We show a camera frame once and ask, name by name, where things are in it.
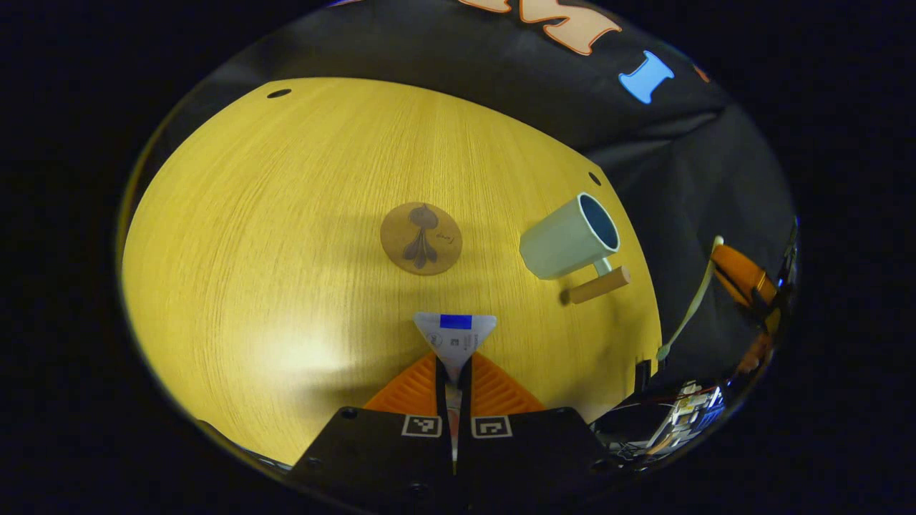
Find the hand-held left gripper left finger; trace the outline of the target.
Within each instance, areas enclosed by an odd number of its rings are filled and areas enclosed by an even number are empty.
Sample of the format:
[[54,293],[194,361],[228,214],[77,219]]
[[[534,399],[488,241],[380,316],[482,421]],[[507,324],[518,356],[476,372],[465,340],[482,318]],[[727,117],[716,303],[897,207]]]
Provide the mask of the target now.
[[426,354],[364,406],[341,407],[289,473],[349,513],[436,513],[455,497],[447,375]]

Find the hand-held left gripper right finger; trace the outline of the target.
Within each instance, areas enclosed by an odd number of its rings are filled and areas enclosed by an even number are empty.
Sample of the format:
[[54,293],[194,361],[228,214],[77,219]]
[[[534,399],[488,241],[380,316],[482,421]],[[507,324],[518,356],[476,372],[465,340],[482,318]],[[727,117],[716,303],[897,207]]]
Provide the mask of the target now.
[[475,354],[462,371],[456,479],[464,513],[572,513],[623,472],[574,408],[546,408]]

